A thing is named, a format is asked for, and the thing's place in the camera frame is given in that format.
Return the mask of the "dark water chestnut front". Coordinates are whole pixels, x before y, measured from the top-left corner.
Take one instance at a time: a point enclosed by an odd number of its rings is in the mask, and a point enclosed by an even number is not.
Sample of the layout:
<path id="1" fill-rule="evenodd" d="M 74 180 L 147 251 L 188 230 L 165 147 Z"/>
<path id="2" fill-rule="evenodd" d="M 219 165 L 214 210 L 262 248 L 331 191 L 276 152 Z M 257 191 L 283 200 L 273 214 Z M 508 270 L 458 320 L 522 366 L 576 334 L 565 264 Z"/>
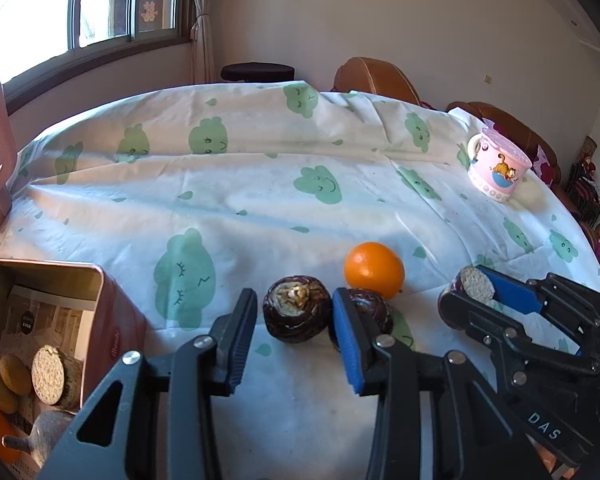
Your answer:
<path id="1" fill-rule="evenodd" d="M 388 302 L 379 292 L 362 288 L 338 288 L 332 295 L 332 320 L 328 324 L 328 334 L 334 348 L 340 352 L 341 343 L 353 340 L 351 319 L 344 305 L 344 296 L 348 296 L 347 304 L 355 307 L 358 322 L 367 342 L 379 334 L 390 334 L 393 330 L 393 318 Z"/>

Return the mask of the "dark water chestnut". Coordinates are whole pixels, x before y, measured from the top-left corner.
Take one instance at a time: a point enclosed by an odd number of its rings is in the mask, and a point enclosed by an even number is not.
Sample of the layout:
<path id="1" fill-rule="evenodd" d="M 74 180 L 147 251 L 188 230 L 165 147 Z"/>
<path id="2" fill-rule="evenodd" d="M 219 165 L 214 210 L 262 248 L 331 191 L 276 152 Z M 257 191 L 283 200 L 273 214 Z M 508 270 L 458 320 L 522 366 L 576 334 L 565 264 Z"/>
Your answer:
<path id="1" fill-rule="evenodd" d="M 338 288 L 332 295 L 332 320 L 328 324 L 328 334 L 334 348 L 340 352 L 341 343 L 353 340 L 351 319 L 344 305 L 344 296 L 348 296 L 347 304 L 355 307 L 358 322 L 367 342 L 379 334 L 390 334 L 393 330 L 393 318 L 388 302 L 379 292 L 362 288 Z"/>
<path id="2" fill-rule="evenodd" d="M 321 333 L 332 320 L 332 296 L 309 275 L 289 275 L 273 283 L 262 301 L 265 327 L 286 344 L 301 344 Z"/>

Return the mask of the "small orange front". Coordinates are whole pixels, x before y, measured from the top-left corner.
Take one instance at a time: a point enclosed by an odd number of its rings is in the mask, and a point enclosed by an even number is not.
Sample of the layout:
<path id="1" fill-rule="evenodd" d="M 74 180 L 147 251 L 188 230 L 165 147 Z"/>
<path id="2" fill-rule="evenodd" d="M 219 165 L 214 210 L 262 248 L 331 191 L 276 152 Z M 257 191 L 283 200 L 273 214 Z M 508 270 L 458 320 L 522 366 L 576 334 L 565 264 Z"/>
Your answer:
<path id="1" fill-rule="evenodd" d="M 371 290 L 391 299 L 402 289 L 405 268 L 389 247 L 365 242 L 349 252 L 344 260 L 343 275 L 350 287 Z"/>

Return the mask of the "brown round fruit with stem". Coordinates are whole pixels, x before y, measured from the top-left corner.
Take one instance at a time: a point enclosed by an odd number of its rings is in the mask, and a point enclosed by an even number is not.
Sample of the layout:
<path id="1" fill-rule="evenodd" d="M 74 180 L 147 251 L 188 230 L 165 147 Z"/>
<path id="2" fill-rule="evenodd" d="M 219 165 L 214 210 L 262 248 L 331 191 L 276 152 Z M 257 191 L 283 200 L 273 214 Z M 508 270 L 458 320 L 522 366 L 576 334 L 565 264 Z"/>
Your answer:
<path id="1" fill-rule="evenodd" d="M 2 445 L 28 454 L 42 468 L 73 419 L 74 415 L 67 411 L 46 411 L 35 419 L 27 437 L 4 436 Z"/>

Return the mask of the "dark water chestnut back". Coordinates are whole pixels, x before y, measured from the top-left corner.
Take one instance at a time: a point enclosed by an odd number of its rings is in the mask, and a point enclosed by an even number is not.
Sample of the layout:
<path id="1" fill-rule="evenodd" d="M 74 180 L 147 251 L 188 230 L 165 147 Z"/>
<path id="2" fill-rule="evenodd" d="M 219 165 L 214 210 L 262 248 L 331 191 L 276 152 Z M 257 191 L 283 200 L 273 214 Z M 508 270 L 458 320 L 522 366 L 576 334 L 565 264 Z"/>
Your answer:
<path id="1" fill-rule="evenodd" d="M 321 333 L 332 320 L 332 296 L 309 275 L 289 275 L 273 283 L 262 301 L 265 327 L 286 344 L 301 344 Z"/>

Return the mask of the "pink metal tin box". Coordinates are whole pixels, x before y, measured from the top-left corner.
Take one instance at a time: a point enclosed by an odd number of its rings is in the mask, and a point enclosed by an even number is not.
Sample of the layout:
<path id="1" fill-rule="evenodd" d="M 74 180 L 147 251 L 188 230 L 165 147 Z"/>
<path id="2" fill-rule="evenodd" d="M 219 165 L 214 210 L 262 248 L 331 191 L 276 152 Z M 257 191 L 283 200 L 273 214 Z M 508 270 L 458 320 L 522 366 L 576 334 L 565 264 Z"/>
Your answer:
<path id="1" fill-rule="evenodd" d="M 50 405 L 35 392 L 20 396 L 16 410 L 0 417 L 3 434 L 24 437 L 51 408 L 76 412 L 128 350 L 143 348 L 147 322 L 139 307 L 99 266 L 0 258 L 0 391 L 6 362 L 29 367 L 36 352 L 55 348 L 69 367 L 71 393 Z M 38 465 L 0 441 L 0 479 L 33 479 Z"/>

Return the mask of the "pink cartoon cup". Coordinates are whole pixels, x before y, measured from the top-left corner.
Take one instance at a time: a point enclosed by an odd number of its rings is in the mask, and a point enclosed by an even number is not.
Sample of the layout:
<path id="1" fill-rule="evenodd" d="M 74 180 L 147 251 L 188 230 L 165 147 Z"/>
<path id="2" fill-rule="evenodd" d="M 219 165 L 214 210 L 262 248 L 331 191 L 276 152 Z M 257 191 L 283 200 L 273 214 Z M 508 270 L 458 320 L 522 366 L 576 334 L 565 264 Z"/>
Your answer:
<path id="1" fill-rule="evenodd" d="M 508 201 L 532 166 L 521 148 L 491 128 L 483 128 L 469 139 L 467 154 L 470 182 L 499 203 Z"/>

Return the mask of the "cloud pattern tablecloth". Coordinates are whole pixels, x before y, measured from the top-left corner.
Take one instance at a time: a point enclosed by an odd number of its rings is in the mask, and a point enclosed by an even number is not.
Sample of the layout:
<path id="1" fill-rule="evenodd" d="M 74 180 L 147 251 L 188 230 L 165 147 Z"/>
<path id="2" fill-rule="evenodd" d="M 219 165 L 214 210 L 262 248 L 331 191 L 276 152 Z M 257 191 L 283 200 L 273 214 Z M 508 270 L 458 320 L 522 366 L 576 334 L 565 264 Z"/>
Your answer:
<path id="1" fill-rule="evenodd" d="M 391 248 L 394 297 L 418 351 L 480 344 L 446 326 L 437 298 L 471 263 L 519 278 L 548 272 L 600 292 L 576 220 L 527 174 L 497 203 L 460 150 L 477 131 L 445 114 L 307 84 L 215 84 L 133 96 L 47 128 L 19 154 L 0 257 L 101 266 L 140 308 L 149 354 L 174 350 L 243 288 L 308 274 L 343 285 L 356 245 Z"/>

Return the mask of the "brown leather sofa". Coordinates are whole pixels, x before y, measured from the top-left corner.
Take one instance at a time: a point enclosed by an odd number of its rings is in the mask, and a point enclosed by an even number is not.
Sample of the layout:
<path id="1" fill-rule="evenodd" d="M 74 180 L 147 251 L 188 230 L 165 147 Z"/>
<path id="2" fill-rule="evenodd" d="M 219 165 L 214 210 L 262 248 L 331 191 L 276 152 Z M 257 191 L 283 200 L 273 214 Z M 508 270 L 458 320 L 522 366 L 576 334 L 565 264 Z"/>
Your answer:
<path id="1" fill-rule="evenodd" d="M 364 56 L 349 58 L 336 71 L 332 88 L 338 92 L 362 91 L 423 107 L 428 105 L 419 97 L 415 87 L 400 68 L 386 61 L 376 60 L 376 58 L 364 58 Z M 494 117 L 504 114 L 515 118 L 489 103 L 456 101 L 448 105 L 449 110 L 455 107 L 461 108 L 480 120 L 483 116 Z"/>

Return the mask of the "black round stool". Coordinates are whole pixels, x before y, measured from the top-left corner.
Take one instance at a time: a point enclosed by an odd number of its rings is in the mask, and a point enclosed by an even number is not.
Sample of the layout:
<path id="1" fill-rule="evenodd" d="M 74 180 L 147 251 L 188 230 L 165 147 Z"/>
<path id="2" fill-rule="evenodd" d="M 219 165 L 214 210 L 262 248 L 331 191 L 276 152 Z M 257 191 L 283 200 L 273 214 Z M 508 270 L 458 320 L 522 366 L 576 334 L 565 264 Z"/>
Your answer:
<path id="1" fill-rule="evenodd" d="M 220 77 L 229 82 L 274 84 L 294 80 L 294 68 L 289 65 L 265 62 L 245 62 L 222 67 Z"/>

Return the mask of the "window with frame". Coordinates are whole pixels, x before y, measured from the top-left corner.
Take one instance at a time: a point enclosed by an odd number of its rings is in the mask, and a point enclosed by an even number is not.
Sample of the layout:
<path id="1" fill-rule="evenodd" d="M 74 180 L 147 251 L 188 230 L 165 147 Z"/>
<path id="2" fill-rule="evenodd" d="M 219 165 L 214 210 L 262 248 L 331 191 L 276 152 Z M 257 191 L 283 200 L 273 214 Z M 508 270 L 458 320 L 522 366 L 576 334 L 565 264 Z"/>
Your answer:
<path id="1" fill-rule="evenodd" d="M 13 113 L 69 79 L 184 44 L 193 0 L 0 0 L 0 78 Z"/>

